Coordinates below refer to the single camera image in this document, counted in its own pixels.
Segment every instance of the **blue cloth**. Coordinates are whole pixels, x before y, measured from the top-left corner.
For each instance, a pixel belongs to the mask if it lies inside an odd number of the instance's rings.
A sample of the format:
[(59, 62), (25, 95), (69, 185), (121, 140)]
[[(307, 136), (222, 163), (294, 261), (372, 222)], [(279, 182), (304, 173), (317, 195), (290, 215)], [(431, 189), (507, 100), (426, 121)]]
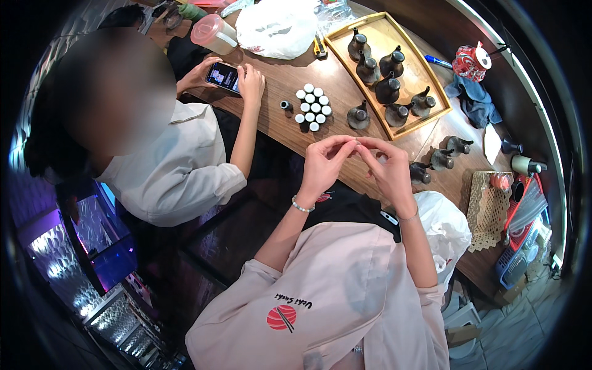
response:
[(491, 102), (491, 95), (479, 82), (454, 75), (454, 81), (444, 88), (449, 98), (459, 97), (461, 109), (476, 128), (485, 128), (488, 123), (500, 123), (501, 116)]

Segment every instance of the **pink shirt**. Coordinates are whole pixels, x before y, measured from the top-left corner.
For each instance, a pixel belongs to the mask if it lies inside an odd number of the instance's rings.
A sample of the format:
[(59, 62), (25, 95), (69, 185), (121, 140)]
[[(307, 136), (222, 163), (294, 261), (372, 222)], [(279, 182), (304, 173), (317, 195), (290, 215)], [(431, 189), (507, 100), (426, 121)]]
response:
[(283, 272), (247, 261), (185, 343), (199, 370), (330, 369), (362, 339), (366, 369), (449, 369), (443, 292), (415, 287), (388, 231), (321, 223), (300, 234)]

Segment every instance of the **yellow box cutter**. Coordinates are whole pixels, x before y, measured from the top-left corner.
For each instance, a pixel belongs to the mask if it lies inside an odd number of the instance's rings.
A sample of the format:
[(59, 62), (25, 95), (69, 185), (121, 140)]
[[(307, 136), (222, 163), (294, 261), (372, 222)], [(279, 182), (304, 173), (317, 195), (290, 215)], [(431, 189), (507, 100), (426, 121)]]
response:
[(323, 39), (318, 35), (314, 35), (314, 56), (319, 60), (327, 59), (327, 47), (323, 43)]

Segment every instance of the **red plastic basket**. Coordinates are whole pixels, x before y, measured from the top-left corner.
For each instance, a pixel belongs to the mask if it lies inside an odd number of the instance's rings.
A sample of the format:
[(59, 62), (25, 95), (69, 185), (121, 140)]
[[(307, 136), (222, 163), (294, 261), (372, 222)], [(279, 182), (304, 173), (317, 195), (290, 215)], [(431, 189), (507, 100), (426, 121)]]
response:
[[(528, 187), (530, 186), (530, 184), (532, 184), (533, 179), (536, 181), (536, 184), (539, 185), (540, 192), (543, 192), (543, 186), (540, 183), (538, 173), (535, 173), (535, 175), (532, 177), (532, 179), (528, 178), (524, 175), (518, 175), (518, 177), (516, 178), (516, 181), (520, 181), (520, 182), (524, 183), (524, 194), (526, 194), (526, 191), (528, 190)], [(516, 203), (512, 199), (510, 199), (510, 206), (508, 207), (508, 211), (507, 211), (508, 219), (506, 221), (506, 224), (504, 225), (504, 232), (506, 232), (506, 230), (508, 229), (508, 226), (510, 225), (512, 218), (516, 214), (516, 210), (518, 209), (518, 206), (520, 205), (520, 203), (522, 203), (522, 200), (520, 200), (520, 202)], [(516, 236), (516, 237), (510, 236), (510, 248), (512, 248), (512, 250), (514, 250), (514, 252), (517, 251), (518, 248), (520, 248), (520, 246), (524, 242), (524, 239), (526, 239), (526, 237), (528, 236), (528, 232), (530, 231), (530, 228), (532, 227), (533, 223), (534, 223), (534, 221), (532, 221), (531, 223), (526, 225), (524, 227), (524, 231), (522, 231), (522, 233), (519, 236)]]

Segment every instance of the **silver bracelet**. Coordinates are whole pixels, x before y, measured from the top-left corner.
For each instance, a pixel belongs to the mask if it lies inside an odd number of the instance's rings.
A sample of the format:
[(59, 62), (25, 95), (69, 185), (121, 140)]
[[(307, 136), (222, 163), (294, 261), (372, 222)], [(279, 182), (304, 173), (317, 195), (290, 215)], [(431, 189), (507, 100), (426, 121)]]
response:
[(399, 222), (409, 222), (409, 221), (413, 221), (415, 218), (417, 218), (419, 216), (419, 207), (417, 207), (417, 211), (415, 212), (415, 215), (409, 218), (400, 218), (399, 216), (397, 216), (397, 219), (399, 220)]
[(313, 204), (313, 207), (311, 209), (308, 209), (308, 210), (306, 208), (300, 207), (298, 204), (296, 204), (296, 195), (294, 195), (292, 197), (292, 205), (295, 206), (299, 211), (306, 212), (306, 213), (309, 213), (309, 212), (314, 211), (314, 207), (315, 207), (314, 204)]

